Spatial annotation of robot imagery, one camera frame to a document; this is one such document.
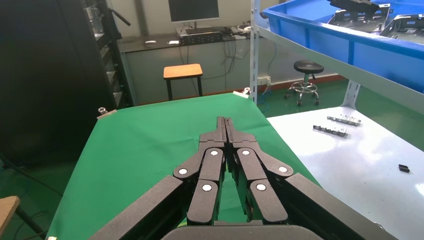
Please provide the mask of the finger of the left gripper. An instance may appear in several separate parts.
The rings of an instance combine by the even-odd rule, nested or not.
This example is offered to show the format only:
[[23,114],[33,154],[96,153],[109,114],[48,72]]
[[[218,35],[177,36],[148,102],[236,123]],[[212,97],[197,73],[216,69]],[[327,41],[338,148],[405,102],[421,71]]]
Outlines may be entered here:
[[331,6],[348,12],[374,14],[380,9],[378,4],[370,0],[328,0]]

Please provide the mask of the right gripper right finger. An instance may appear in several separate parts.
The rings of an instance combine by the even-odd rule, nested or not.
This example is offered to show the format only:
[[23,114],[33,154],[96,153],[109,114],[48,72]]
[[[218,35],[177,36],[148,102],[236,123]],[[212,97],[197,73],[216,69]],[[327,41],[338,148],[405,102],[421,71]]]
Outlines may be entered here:
[[278,192],[282,181],[294,174],[293,168],[262,151],[253,134],[236,130],[230,117],[225,129],[228,170],[247,221],[286,224],[289,215]]

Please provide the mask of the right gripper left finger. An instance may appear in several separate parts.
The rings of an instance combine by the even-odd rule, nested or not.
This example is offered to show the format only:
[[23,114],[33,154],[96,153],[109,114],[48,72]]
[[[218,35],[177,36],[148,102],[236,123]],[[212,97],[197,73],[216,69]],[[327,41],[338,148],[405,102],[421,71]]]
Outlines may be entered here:
[[225,118],[216,119],[216,129],[199,136],[198,151],[173,171],[183,181],[190,198],[186,212],[188,226],[210,226],[218,219],[222,184],[225,178]]

